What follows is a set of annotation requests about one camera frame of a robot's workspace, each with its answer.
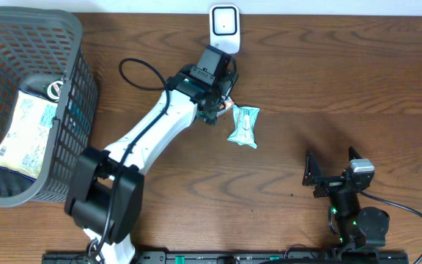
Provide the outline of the small orange box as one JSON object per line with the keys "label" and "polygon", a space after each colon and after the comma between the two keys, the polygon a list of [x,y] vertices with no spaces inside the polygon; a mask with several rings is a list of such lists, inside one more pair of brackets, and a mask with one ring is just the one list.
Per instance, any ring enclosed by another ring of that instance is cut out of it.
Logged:
{"label": "small orange box", "polygon": [[235,104],[235,102],[232,100],[232,98],[228,97],[227,99],[225,99],[224,103],[219,108],[219,111],[216,114],[216,116],[219,117],[219,116],[225,114],[228,110],[233,108],[234,104]]}

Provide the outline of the cream snack bag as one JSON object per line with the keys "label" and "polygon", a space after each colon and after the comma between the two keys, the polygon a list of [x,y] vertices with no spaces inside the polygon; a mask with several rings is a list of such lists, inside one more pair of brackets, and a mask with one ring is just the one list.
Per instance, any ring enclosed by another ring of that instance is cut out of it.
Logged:
{"label": "cream snack bag", "polygon": [[10,128],[0,143],[0,168],[36,180],[57,104],[20,91]]}

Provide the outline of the teal wet wipes packet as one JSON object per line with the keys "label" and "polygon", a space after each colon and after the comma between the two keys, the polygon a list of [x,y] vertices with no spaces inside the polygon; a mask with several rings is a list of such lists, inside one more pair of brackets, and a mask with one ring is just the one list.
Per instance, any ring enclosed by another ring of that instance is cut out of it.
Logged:
{"label": "teal wet wipes packet", "polygon": [[253,130],[260,108],[234,105],[232,111],[235,129],[227,140],[238,143],[238,145],[248,145],[256,149],[257,143]]}

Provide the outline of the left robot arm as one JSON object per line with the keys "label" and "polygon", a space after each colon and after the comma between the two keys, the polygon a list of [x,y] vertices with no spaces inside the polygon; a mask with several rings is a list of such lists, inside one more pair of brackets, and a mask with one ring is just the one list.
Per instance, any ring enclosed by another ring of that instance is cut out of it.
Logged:
{"label": "left robot arm", "polygon": [[70,181],[64,211],[90,238],[88,263],[130,263],[130,231],[142,207],[146,173],[170,142],[196,120],[215,124],[238,74],[186,65],[159,78],[162,92],[150,112],[104,150],[84,149]]}

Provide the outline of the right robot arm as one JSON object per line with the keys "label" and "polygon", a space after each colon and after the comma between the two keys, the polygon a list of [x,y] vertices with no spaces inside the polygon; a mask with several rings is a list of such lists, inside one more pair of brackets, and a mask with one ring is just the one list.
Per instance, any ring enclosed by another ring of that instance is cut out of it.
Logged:
{"label": "right robot arm", "polygon": [[329,224],[340,235],[344,249],[380,249],[386,244],[390,216],[376,207],[361,207],[358,195],[370,186],[373,163],[354,147],[348,149],[349,164],[339,176],[325,176],[314,154],[306,152],[303,186],[314,188],[313,196],[330,200]]}

